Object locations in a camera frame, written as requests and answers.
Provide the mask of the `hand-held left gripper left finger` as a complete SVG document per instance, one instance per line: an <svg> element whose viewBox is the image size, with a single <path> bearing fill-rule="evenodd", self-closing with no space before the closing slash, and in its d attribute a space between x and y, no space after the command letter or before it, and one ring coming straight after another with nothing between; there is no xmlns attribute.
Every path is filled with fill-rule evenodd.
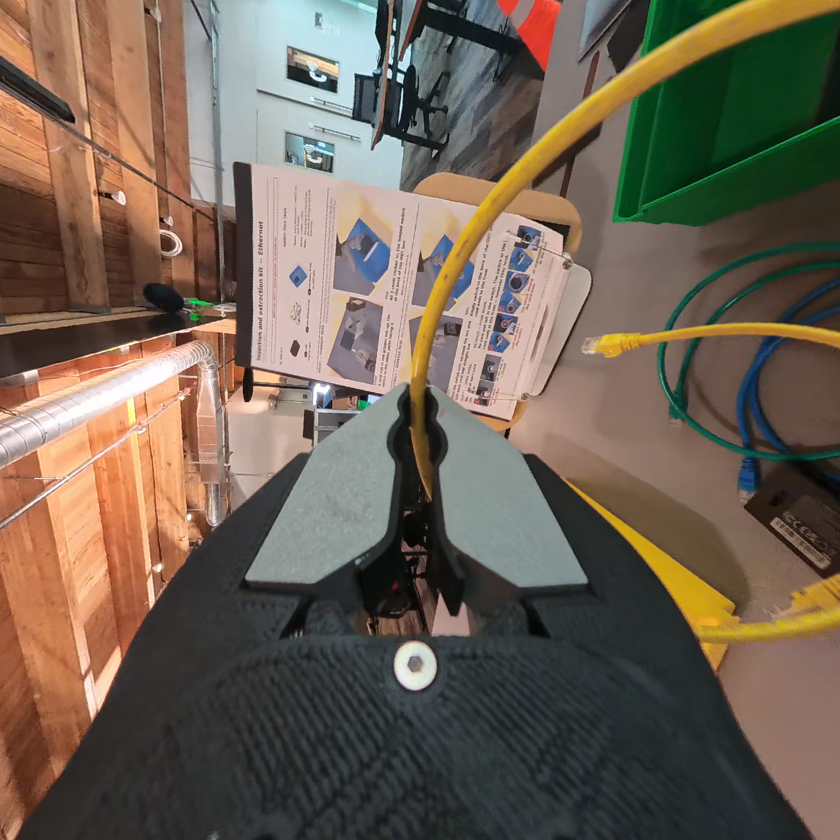
<svg viewBox="0 0 840 840"><path fill-rule="evenodd" d="M408 385L316 444L245 573L251 590L378 611L405 578Z"/></svg>

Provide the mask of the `orange traffic cone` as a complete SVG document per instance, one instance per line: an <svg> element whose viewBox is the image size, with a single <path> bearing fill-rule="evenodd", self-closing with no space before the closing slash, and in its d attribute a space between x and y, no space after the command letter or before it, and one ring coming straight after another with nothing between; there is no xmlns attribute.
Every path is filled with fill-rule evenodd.
<svg viewBox="0 0 840 840"><path fill-rule="evenodd" d="M542 72L548 68L562 1L497 1Z"/></svg>

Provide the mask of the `silver framed light panel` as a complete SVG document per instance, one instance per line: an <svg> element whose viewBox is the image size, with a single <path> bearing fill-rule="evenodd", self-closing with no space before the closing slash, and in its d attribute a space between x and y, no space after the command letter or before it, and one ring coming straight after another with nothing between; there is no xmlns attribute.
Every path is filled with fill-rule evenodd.
<svg viewBox="0 0 840 840"><path fill-rule="evenodd" d="M316 407L313 411L312 444L318 445L326 437L338 431L360 412L356 408L323 408Z"/></svg>

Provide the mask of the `black network switch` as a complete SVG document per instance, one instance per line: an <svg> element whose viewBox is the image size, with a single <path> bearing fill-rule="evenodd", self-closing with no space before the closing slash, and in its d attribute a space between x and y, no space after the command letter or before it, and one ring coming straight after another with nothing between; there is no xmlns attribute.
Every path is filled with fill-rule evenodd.
<svg viewBox="0 0 840 840"><path fill-rule="evenodd" d="M821 578L839 573L838 474L779 464L759 480L744 507Z"/></svg>

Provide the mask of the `white stand base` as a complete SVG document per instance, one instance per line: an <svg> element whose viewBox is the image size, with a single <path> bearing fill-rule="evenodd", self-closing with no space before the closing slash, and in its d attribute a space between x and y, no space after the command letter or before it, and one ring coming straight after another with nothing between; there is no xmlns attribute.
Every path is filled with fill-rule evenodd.
<svg viewBox="0 0 840 840"><path fill-rule="evenodd" d="M558 311L551 325L549 337L544 346L544 352L539 361L534 379L531 397L543 393L550 377L560 360L562 351L567 344L583 307L592 291L592 274L582 266L572 264L568 279L563 289Z"/></svg>

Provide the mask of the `green plastic bin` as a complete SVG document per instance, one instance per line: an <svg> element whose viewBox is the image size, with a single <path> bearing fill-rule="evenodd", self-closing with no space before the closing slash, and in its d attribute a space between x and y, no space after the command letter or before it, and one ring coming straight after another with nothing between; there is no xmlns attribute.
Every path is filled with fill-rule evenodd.
<svg viewBox="0 0 840 840"><path fill-rule="evenodd" d="M814 17L636 99L613 220L698 227L837 180L838 31Z"/></svg>

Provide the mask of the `black floor lamp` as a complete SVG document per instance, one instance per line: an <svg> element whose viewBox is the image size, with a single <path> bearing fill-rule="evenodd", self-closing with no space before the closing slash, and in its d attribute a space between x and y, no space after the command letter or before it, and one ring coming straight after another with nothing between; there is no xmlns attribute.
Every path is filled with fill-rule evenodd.
<svg viewBox="0 0 840 840"><path fill-rule="evenodd" d="M282 377L277 382L259 381L255 377L255 371L244 369L241 390L245 403L250 403L254 398L256 389L267 389L270 394L267 396L269 402L278 403L312 403L312 387L309 382L289 381Z"/></svg>

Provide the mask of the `yellow plastic bin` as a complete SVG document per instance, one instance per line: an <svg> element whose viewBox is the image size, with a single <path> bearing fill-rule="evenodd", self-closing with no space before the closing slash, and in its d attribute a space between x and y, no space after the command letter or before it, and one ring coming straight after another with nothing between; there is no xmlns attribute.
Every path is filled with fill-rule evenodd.
<svg viewBox="0 0 840 840"><path fill-rule="evenodd" d="M666 684L711 682L728 651L699 643L691 628L735 627L734 604L567 479L540 477L554 516L581 561L592 600L604 609L618 654Z"/></svg>

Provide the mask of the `black office chair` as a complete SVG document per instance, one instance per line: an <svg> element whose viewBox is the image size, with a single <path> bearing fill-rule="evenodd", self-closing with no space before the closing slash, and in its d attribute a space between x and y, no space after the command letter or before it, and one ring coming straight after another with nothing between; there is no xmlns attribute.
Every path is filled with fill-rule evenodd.
<svg viewBox="0 0 840 840"><path fill-rule="evenodd" d="M354 75L351 111L353 121L369 123L375 128L375 115L383 78L380 71L371 76ZM442 71L425 98L419 93L417 69L414 65L403 72L402 81L387 79L382 133L400 141L423 146L435 153L442 151L448 144L450 133L446 133L442 140L436 140L431 130L430 118L436 113L448 113L448 106L436 106L434 100L439 97L443 83L450 78L450 71Z"/></svg>

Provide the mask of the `wall screen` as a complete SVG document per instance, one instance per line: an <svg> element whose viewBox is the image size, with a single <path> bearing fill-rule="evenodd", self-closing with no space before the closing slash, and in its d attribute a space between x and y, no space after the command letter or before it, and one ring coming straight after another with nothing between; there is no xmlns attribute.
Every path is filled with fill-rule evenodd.
<svg viewBox="0 0 840 840"><path fill-rule="evenodd" d="M337 94L340 63L295 46L287 47L286 79L309 88Z"/></svg>
<svg viewBox="0 0 840 840"><path fill-rule="evenodd" d="M334 145L332 143L286 131L284 144L286 163L319 172L333 172Z"/></svg>

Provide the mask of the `printed instruction poster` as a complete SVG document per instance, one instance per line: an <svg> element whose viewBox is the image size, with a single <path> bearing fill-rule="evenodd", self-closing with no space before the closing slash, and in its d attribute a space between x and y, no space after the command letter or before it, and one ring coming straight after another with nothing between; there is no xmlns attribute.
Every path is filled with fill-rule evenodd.
<svg viewBox="0 0 840 840"><path fill-rule="evenodd" d="M237 164L237 363L383 396L475 208L291 166ZM429 341L426 386L511 420L537 395L572 262L558 229L501 213Z"/></svg>

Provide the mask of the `silver air duct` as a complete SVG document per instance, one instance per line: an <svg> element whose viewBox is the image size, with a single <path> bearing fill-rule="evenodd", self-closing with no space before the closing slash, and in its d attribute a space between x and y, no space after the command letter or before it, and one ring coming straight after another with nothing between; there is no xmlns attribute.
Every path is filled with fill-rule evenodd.
<svg viewBox="0 0 840 840"><path fill-rule="evenodd" d="M219 366L212 347L196 340L137 360L89 381L21 405L1 424L1 468L33 454L183 371L196 367L197 457L206 486L205 518L215 529L227 515L224 413Z"/></svg>

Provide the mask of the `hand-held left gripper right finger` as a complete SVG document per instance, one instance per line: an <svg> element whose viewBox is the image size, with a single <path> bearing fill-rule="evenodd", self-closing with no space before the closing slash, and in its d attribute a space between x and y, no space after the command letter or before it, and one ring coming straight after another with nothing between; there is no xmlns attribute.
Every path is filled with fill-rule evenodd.
<svg viewBox="0 0 840 840"><path fill-rule="evenodd" d="M447 610L583 592L589 580L522 452L435 386L429 575Z"/></svg>

